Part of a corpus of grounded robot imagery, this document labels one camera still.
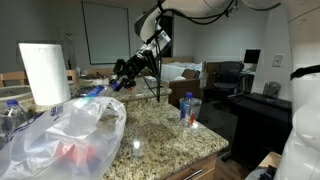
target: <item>wooden chair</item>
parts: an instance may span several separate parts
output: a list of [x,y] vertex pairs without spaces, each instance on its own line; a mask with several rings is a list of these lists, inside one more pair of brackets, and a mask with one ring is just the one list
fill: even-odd
[[71,77],[73,84],[78,84],[78,79],[75,70],[66,70],[67,77]]
[[97,74],[97,73],[103,74],[103,75],[111,75],[113,74],[113,67],[84,70],[84,74]]
[[20,81],[20,85],[26,85],[27,75],[24,71],[8,72],[0,74],[0,87],[5,87],[5,81]]

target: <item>plastic bag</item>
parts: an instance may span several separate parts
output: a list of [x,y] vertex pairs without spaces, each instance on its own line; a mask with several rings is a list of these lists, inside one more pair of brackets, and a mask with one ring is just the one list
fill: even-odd
[[126,122],[122,103],[83,98],[14,130],[0,150],[0,179],[99,179],[116,156]]

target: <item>floor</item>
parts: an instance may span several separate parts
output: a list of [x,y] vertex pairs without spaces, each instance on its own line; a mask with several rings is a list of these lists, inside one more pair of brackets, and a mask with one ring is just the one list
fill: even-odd
[[215,168],[215,180],[242,180],[245,179],[250,172],[236,161],[228,160],[223,162],[217,159]]
[[[204,119],[209,117],[209,123],[201,122],[203,125],[207,126],[209,129],[215,131],[216,133],[224,136],[229,142],[233,140],[233,131],[236,128],[237,117],[230,114],[230,107],[228,105],[222,105],[218,108],[215,107],[215,103],[203,103],[201,106],[199,118],[204,117]],[[245,179],[251,172],[252,167],[248,167],[241,161],[236,161],[232,157],[225,162],[218,159],[216,163],[215,178],[216,180],[241,180]]]

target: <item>cable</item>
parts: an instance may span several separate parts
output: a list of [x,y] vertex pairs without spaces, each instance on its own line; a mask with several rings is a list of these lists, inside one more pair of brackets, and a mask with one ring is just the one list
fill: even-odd
[[147,84],[147,86],[148,86],[148,88],[150,89],[150,91],[152,92],[153,96],[154,96],[154,97],[157,97],[157,95],[152,91],[149,83],[147,82],[147,80],[146,80],[146,78],[145,78],[144,76],[143,76],[143,80],[144,80],[144,82]]
[[159,44],[159,41],[158,41],[158,38],[156,38],[156,46],[158,47],[158,50],[157,50],[157,54],[159,55],[159,72],[158,72],[158,75],[157,75],[157,100],[158,102],[160,102],[160,81],[161,81],[161,70],[162,70],[162,56],[161,56],[161,49],[160,49],[160,44]]
[[[218,19],[220,19],[224,14],[228,17],[229,11],[231,11],[232,9],[234,9],[234,8],[229,9],[233,2],[234,2],[234,0],[232,0],[232,1],[229,3],[229,5],[227,6],[227,8],[226,8],[222,13],[216,14],[216,15],[212,15],[212,16],[208,16],[208,17],[188,17],[188,16],[184,15],[183,13],[181,13],[181,12],[175,10],[175,9],[166,9],[166,11],[172,12],[172,13],[174,13],[174,14],[182,17],[182,18],[188,19],[189,21],[191,21],[191,22],[193,22],[193,23],[195,23],[195,24],[208,25],[208,24],[211,24],[211,23],[217,21]],[[213,20],[211,20],[211,21],[209,21],[209,22],[204,22],[204,23],[198,22],[198,21],[195,21],[195,20],[194,20],[194,19],[211,19],[211,18],[214,18],[214,17],[215,17],[215,19],[213,19]]]

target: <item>black cable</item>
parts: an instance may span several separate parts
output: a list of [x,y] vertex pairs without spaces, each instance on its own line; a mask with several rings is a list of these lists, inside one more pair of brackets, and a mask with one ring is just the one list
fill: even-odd
[[[211,24],[211,23],[217,21],[218,19],[220,19],[224,14],[228,16],[228,12],[230,11],[229,8],[230,8],[230,6],[232,5],[233,2],[234,2],[234,0],[232,0],[229,3],[227,8],[222,13],[216,14],[216,15],[212,15],[212,16],[208,16],[208,17],[188,17],[188,16],[184,15],[183,13],[181,13],[181,12],[175,10],[175,9],[166,9],[166,11],[172,12],[172,13],[174,13],[174,14],[182,17],[182,18],[188,19],[189,21],[191,21],[191,22],[193,22],[195,24],[208,25],[208,24]],[[216,18],[211,20],[211,21],[209,21],[209,22],[204,22],[204,23],[193,20],[193,19],[211,19],[211,18],[214,18],[214,17],[216,17]]]
[[148,86],[148,88],[150,89],[150,91],[152,92],[153,96],[154,96],[154,97],[157,97],[157,95],[152,91],[149,83],[147,82],[147,80],[146,80],[146,78],[145,78],[144,76],[143,76],[143,80],[144,80],[144,82],[147,84],[147,86]]
[[162,70],[162,56],[161,56],[161,48],[160,48],[158,38],[156,38],[156,46],[158,48],[157,54],[159,55],[159,62],[160,62],[160,64],[158,63],[159,72],[157,75],[157,100],[158,100],[158,102],[160,102],[160,81],[161,81],[161,70]]
[[292,81],[294,78],[300,78],[307,74],[313,74],[313,73],[319,73],[319,72],[320,72],[320,65],[299,68],[290,75],[290,80]]

